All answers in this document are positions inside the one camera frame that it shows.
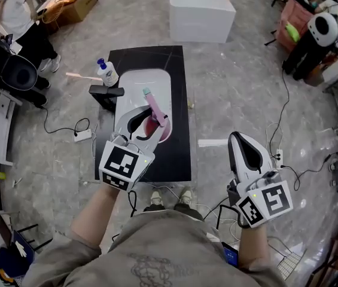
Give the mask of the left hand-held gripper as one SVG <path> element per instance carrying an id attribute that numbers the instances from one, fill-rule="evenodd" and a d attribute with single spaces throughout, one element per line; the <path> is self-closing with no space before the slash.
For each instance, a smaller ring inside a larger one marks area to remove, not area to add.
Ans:
<path id="1" fill-rule="evenodd" d="M 143 177 L 155 159 L 156 146 L 170 132 L 169 117 L 165 115 L 160 123 L 151 113 L 150 106 L 140 106 L 121 116 L 103 150 L 99 164 L 102 182 L 129 191 Z M 145 136 L 131 140 L 143 121 Z"/>

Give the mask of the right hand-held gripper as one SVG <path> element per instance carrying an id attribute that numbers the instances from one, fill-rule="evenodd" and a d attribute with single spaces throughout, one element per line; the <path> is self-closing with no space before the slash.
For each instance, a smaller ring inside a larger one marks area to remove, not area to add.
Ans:
<path id="1" fill-rule="evenodd" d="M 244 133 L 232 132 L 227 146 L 230 168 L 238 182 L 232 180 L 227 186 L 229 203 L 245 227 L 256 228 L 293 210 L 288 183 L 273 169 L 262 144 Z"/>

